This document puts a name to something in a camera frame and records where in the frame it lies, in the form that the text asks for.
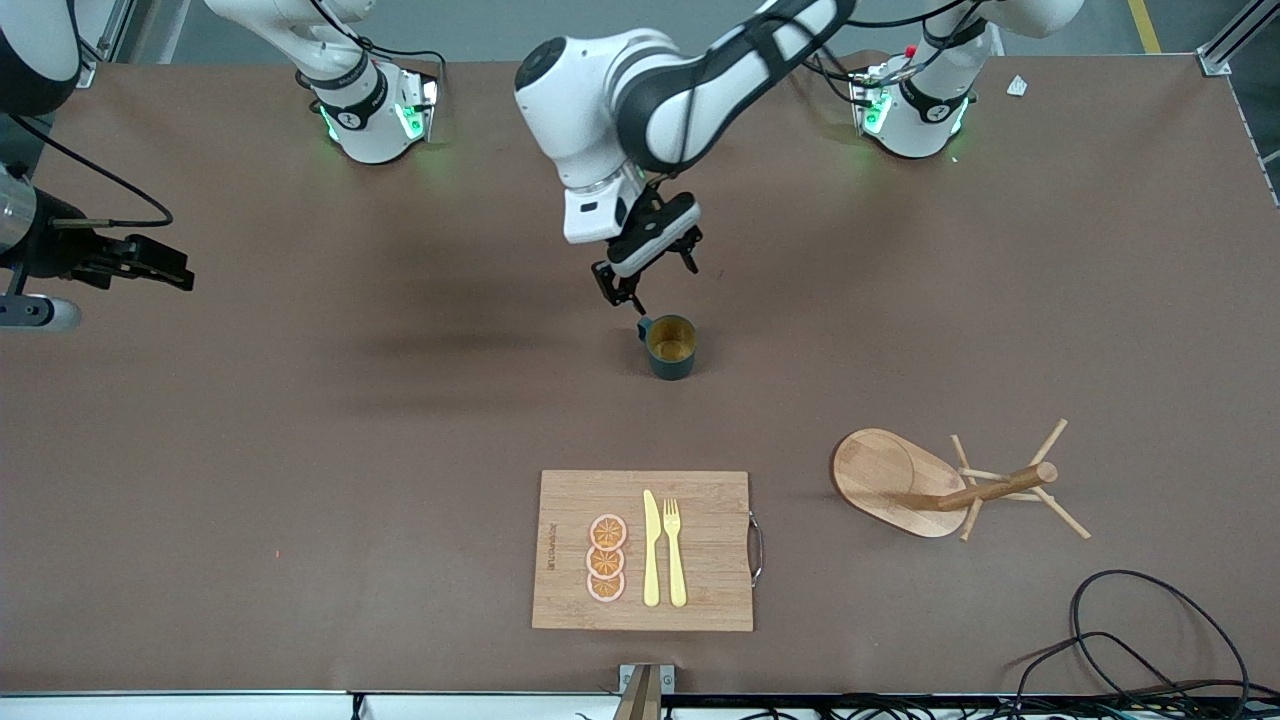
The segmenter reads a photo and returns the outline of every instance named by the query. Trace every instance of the yellow floor line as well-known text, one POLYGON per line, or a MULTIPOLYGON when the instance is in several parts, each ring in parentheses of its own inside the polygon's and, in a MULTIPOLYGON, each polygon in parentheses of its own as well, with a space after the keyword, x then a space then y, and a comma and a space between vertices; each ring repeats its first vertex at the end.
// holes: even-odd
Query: yellow floor line
POLYGON ((1156 38, 1156 28, 1151 24, 1146 0, 1129 0, 1129 13, 1133 14, 1133 24, 1138 27, 1138 38, 1142 40, 1142 50, 1144 53, 1160 53, 1160 40, 1156 38))

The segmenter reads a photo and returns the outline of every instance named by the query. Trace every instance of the green led light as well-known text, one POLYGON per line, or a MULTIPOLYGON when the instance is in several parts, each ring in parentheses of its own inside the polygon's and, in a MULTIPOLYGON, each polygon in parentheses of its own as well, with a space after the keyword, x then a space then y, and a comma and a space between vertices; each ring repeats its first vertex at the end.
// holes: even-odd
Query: green led light
POLYGON ((956 122, 951 126, 951 135, 960 132, 960 123, 964 120, 964 111, 969 109, 969 99, 965 97, 964 102, 960 104, 960 109, 956 110, 956 122))
POLYGON ((320 106, 320 117, 324 118, 324 124, 329 128, 329 138, 334 142, 342 142, 338 140, 338 131, 333 129, 333 122, 329 120, 329 113, 325 113, 324 105, 320 106))
POLYGON ((401 124, 404 127, 404 135, 407 135, 410 140, 422 137, 422 113, 419 113, 412 106, 404 108, 397 102, 396 117, 401 119, 401 124))
POLYGON ((879 97, 867 109, 867 119, 863 122, 863 128, 872 135, 878 133, 884 127, 884 118, 888 117, 892 106, 893 96, 890 91, 882 90, 879 97))

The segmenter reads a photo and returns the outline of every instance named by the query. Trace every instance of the tangled black cable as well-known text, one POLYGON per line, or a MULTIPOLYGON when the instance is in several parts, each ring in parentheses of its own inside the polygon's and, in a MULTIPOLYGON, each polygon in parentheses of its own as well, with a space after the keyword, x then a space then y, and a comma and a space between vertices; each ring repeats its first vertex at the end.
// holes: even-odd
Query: tangled black cable
POLYGON ((847 20, 845 20, 845 24, 849 26, 849 27, 865 27, 865 28, 873 28, 873 29, 887 28, 887 27, 904 27, 904 26, 910 26, 910 24, 915 24, 915 23, 923 23, 924 20, 936 18, 936 17, 941 15, 942 13, 946 13, 947 10, 959 8, 963 3, 968 3, 968 1, 969 0, 954 0, 952 3, 947 3, 946 5, 943 5, 941 8, 934 8, 934 9, 929 10, 928 13, 922 13, 919 15, 911 15, 910 18, 900 18, 900 19, 896 19, 896 20, 883 20, 883 22, 855 20, 852 18, 849 18, 847 20))
MULTIPOLYGON (((947 35, 946 40, 942 42, 942 47, 950 47, 951 44, 955 41, 956 36, 960 33, 960 31, 964 29, 965 27, 968 27, 969 20, 973 18, 974 13, 978 12, 978 8, 983 3, 987 3, 987 1, 988 0, 960 0, 957 3, 951 3, 951 4, 948 4, 948 5, 943 6, 943 8, 933 10, 931 13, 925 13, 923 15, 916 15, 914 18, 905 18, 902 20, 892 20, 893 24, 888 24, 888 26, 883 26, 883 27, 897 27, 899 24, 909 24, 911 22, 920 22, 920 23, 923 23, 923 22, 928 20, 929 18, 937 17, 938 14, 941 14, 941 13, 943 13, 946 10, 950 10, 952 8, 959 6, 960 3, 973 3, 973 5, 969 8, 969 10, 965 12, 964 17, 960 18, 960 22, 957 22, 956 26, 954 28, 951 28, 951 32, 947 35)), ((904 65, 902 68, 899 68, 893 73, 890 73, 890 76, 886 76, 884 78, 878 78, 874 82, 870 82, 870 83, 859 83, 859 85, 861 85, 861 87, 867 87, 867 88, 882 88, 882 87, 888 87, 891 85, 897 85, 897 83, 905 82, 910 77, 924 72, 924 69, 928 68, 929 65, 932 65, 938 59, 938 56, 941 56, 941 55, 942 55, 942 50, 936 50, 920 65, 915 65, 914 63, 908 63, 906 65, 904 65)), ((804 65, 806 69, 809 69, 809 70, 812 70, 812 72, 818 73, 819 76, 822 76, 823 79, 827 82, 827 87, 831 88, 831 91, 836 95, 836 97, 840 97, 841 100, 844 100, 845 102, 849 102, 850 105, 858 105, 858 106, 861 106, 861 108, 867 108, 867 106, 870 105, 867 100, 864 100, 861 97, 855 97, 852 95, 845 95, 836 86, 836 81, 852 82, 855 73, 845 69, 845 67, 840 64, 840 60, 836 58, 836 55, 826 45, 823 45, 822 47, 819 47, 818 51, 814 53, 810 59, 804 60, 801 63, 801 65, 804 65), (826 67, 826 64, 823 63, 823 59, 822 59, 823 54, 827 55, 827 61, 831 63, 832 67, 836 68, 836 72, 832 72, 832 70, 827 69, 827 67, 826 67)))
POLYGON ((320 0, 311 0, 311 6, 315 8, 317 13, 320 13, 320 17, 323 17, 325 19, 325 22, 329 23, 329 27, 332 27, 333 29, 338 31, 343 37, 346 37, 347 40, 355 42, 362 50, 367 51, 370 55, 375 55, 375 56, 381 58, 384 60, 390 60, 393 56, 396 56, 396 58, 417 58, 417 56, 435 58, 435 60, 440 64, 440 76, 442 77, 444 76, 445 67, 448 65, 448 61, 444 59, 444 55, 436 53, 435 50, 392 50, 390 47, 384 47, 381 45, 378 45, 372 40, 365 37, 364 35, 357 35, 357 33, 352 32, 349 28, 344 27, 342 23, 338 22, 338 18, 333 17, 333 14, 329 12, 329 9, 325 8, 325 5, 320 0))
MULTIPOLYGON (((1098 720, 1134 720, 1132 712, 1152 712, 1162 717, 1169 717, 1170 720, 1262 720, 1263 717, 1276 717, 1280 715, 1280 691, 1249 680, 1249 671, 1244 662, 1244 657, 1240 655, 1235 642, 1230 638, 1230 635, 1228 635, 1221 624, 1219 624, 1219 621, 1213 619, 1207 610, 1201 607, 1199 603, 1188 597, 1187 593, 1165 580, 1135 570, 1117 569, 1094 573, 1076 587, 1075 593, 1071 596, 1069 615, 1071 637, 1055 643, 1027 666, 1018 682, 1018 692, 1011 698, 1004 700, 995 710, 987 708, 986 711, 979 707, 974 707, 973 703, 955 705, 947 702, 942 705, 960 711, 961 715, 959 720, 1025 720, 1028 714, 1096 717, 1098 720), (1094 583, 1111 575, 1135 578, 1153 584, 1176 597, 1180 602, 1185 603, 1187 607, 1190 607, 1197 615, 1199 615, 1199 618, 1213 628, 1217 635, 1222 639, 1222 643, 1226 644, 1233 659, 1235 660, 1236 666, 1239 667, 1240 678, 1175 682, 1115 634, 1101 630, 1084 630, 1080 623, 1080 606, 1084 596, 1094 583), (1091 641, 1097 638, 1105 638, 1125 651, 1147 671, 1149 671, 1158 680, 1158 684, 1144 689, 1124 689, 1107 674, 1106 670, 1103 670, 1101 664, 1098 664, 1097 659, 1093 656, 1089 644, 1091 641), (1101 678, 1115 692, 1110 694, 1075 698, 1027 697, 1027 684, 1036 669, 1051 657, 1071 648, 1079 648, 1082 656, 1098 678, 1101 678), (1225 711, 1220 702, 1210 702, 1203 697, 1198 698, 1190 694, 1192 692, 1210 688, 1238 688, 1240 694, 1229 711, 1225 711), (1263 710, 1248 710, 1249 702, 1257 702, 1270 707, 1263 710)), ((819 720, 877 720, 882 716, 887 720, 937 720, 934 714, 928 707, 931 700, 932 698, 928 696, 851 693, 835 697, 828 702, 809 707, 809 710, 817 712, 819 720), (837 710, 846 711, 847 714, 837 712, 837 710)), ((671 720, 671 708, 667 711, 667 719, 671 720)), ((764 712, 756 712, 742 717, 741 720, 763 719, 787 720, 790 716, 785 712, 780 712, 778 710, 769 708, 764 712)))
POLYGON ((151 205, 152 208, 155 208, 156 210, 159 210, 161 215, 164 215, 164 219, 161 219, 161 220, 116 220, 116 219, 106 219, 106 220, 101 220, 102 225, 109 227, 109 228, 161 228, 161 227, 165 227, 165 225, 173 224, 173 213, 170 213, 169 209, 165 208, 159 200, 156 200, 155 197, 151 197, 150 195, 147 195, 138 186, 131 183, 129 181, 122 178, 120 176, 113 173, 111 170, 108 170, 106 168, 99 165, 97 163, 90 160, 88 158, 84 158, 83 155, 81 155, 79 152, 76 152, 70 147, 67 147, 61 142, 58 142, 56 140, 54 140, 54 138, 49 137, 47 135, 40 132, 38 129, 33 128, 24 118, 20 118, 18 115, 9 115, 9 119, 12 119, 14 123, 17 123, 18 127, 20 127, 22 129, 27 131, 28 133, 31 133, 31 135, 36 136, 37 138, 40 138, 41 141, 44 141, 45 145, 49 145, 50 147, 52 147, 54 150, 58 150, 63 155, 67 155, 72 160, 76 160, 77 163, 79 163, 82 165, 84 165, 86 168, 93 170, 95 173, 97 173, 97 174, 100 174, 100 176, 110 179, 111 182, 119 184, 124 190, 128 190, 133 195, 137 195, 138 197, 141 197, 142 200, 145 200, 148 205, 151 205))

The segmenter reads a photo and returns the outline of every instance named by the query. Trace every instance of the metal handle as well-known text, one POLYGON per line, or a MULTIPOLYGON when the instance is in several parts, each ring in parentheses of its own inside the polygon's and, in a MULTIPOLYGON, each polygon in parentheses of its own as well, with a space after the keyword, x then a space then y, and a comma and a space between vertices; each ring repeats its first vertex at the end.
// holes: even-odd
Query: metal handle
POLYGON ((751 589, 755 589, 755 583, 760 582, 760 573, 764 571, 764 530, 755 521, 755 512, 750 510, 746 511, 746 521, 750 524, 749 529, 755 530, 755 571, 751 573, 751 589))

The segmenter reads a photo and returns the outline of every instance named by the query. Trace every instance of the wooden peg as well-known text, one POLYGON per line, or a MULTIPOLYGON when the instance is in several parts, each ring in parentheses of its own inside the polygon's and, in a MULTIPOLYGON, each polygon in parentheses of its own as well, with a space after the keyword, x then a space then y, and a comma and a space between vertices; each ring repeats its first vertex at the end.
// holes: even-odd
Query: wooden peg
POLYGON ((986 470, 974 470, 973 468, 961 468, 960 474, 965 478, 977 478, 979 480, 996 480, 997 483, 1007 483, 1009 475, 1001 475, 1000 473, 988 473, 986 470))
POLYGON ((1039 462, 1037 465, 1023 468, 1012 475, 1009 475, 1009 482, 1006 483, 968 487, 963 491, 942 496, 937 500, 937 509, 943 512, 960 510, 973 503, 975 500, 996 500, 997 497, 1004 497, 1010 493, 1038 488, 1039 486, 1052 483, 1056 479, 1057 468, 1055 468, 1052 462, 1039 462))
MULTIPOLYGON (((964 446, 960 445, 960 436, 951 436, 951 445, 956 448, 956 459, 960 460, 960 471, 969 469, 969 456, 964 454, 964 446)), ((978 484, 973 478, 968 478, 969 486, 975 487, 978 484)), ((960 542, 969 542, 969 536, 973 533, 973 525, 978 521, 978 512, 982 511, 982 500, 974 498, 973 505, 969 506, 969 515, 964 519, 964 528, 960 530, 960 542)))
MULTIPOLYGON (((1053 432, 1048 434, 1048 438, 1044 439, 1044 443, 1041 445, 1041 448, 1036 451, 1034 456, 1032 456, 1032 465, 1039 462, 1041 460, 1044 460, 1044 456, 1048 455, 1048 451, 1053 447, 1053 443, 1057 442, 1059 436, 1061 436, 1062 430, 1065 429, 1066 429, 1066 420, 1059 419, 1057 424, 1053 425, 1053 432)), ((1075 534, 1080 536, 1084 539, 1089 539, 1093 537, 1089 533, 1089 530, 1084 529, 1084 525, 1076 523, 1075 518, 1071 518, 1071 514, 1068 512, 1066 509, 1064 509, 1061 505, 1059 505, 1056 500, 1050 497, 1050 495, 1044 492, 1042 488, 1038 487, 1032 488, 1032 493, 1034 493, 1036 497, 1041 498, 1044 502, 1044 505, 1048 505, 1048 509, 1052 510, 1059 518, 1061 518, 1064 523, 1070 525, 1071 529, 1075 530, 1075 534)))

